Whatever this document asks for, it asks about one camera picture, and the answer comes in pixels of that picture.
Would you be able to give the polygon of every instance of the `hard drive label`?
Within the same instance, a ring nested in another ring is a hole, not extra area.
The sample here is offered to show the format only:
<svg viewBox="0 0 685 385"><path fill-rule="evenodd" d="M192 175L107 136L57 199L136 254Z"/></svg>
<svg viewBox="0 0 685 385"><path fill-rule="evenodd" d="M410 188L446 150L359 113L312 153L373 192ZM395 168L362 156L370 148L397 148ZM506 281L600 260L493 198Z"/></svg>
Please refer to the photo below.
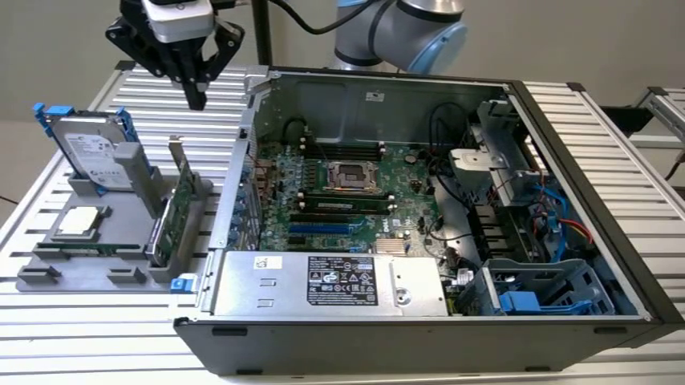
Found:
<svg viewBox="0 0 685 385"><path fill-rule="evenodd" d="M307 302L312 306L378 306L373 257L310 257Z"/></svg>
<svg viewBox="0 0 685 385"><path fill-rule="evenodd" d="M87 134L65 134L64 138L88 178L107 188L131 188L127 171L115 162L115 146L108 139Z"/></svg>

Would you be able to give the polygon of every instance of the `power supply label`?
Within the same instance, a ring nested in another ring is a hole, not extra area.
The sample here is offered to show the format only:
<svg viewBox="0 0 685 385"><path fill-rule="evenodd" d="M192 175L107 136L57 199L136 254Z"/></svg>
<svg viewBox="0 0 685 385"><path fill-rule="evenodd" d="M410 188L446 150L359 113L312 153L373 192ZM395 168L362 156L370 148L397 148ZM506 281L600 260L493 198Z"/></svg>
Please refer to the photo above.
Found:
<svg viewBox="0 0 685 385"><path fill-rule="evenodd" d="M307 280L314 306L378 306L373 257L310 257Z"/></svg>

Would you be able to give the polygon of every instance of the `metal stand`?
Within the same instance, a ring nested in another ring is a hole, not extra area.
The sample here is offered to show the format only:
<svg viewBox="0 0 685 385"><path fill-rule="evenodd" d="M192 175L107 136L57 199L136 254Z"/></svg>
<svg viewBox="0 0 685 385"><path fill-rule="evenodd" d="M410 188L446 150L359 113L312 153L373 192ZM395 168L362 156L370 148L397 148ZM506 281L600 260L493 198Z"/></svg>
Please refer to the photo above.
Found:
<svg viewBox="0 0 685 385"><path fill-rule="evenodd" d="M272 65L271 27L268 25L268 0L252 0L255 23L256 60L263 66Z"/></svg>

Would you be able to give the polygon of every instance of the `red cable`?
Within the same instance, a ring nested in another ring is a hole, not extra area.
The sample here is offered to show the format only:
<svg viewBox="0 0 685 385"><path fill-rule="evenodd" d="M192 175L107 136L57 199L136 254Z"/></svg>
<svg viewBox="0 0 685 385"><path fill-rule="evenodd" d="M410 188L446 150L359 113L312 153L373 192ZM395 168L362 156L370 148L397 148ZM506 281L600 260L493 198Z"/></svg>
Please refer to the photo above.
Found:
<svg viewBox="0 0 685 385"><path fill-rule="evenodd" d="M575 228L578 228L580 231L582 231L585 233L585 235L588 236L588 242L592 243L590 230L588 230L588 228L581 223L578 223L577 221L571 221L570 219L562 219L562 218L559 218L558 221L567 223L569 225L573 225Z"/></svg>

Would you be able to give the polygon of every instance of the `gray wall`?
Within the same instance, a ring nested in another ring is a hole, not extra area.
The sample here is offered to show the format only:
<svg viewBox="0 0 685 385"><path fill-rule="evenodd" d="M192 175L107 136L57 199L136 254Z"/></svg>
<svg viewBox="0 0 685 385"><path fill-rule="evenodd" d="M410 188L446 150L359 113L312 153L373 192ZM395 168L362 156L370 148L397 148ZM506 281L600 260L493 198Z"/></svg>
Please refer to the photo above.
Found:
<svg viewBox="0 0 685 385"><path fill-rule="evenodd" d="M291 0L315 26L334 0ZM685 85L682 0L465 0L469 40L449 75L578 81L604 103L648 85ZM104 39L117 0L0 2L0 116L28 120L36 101L85 105L126 55ZM248 7L223 17L248 29L235 63L256 61ZM328 64L332 34L311 36L272 6L276 63Z"/></svg>

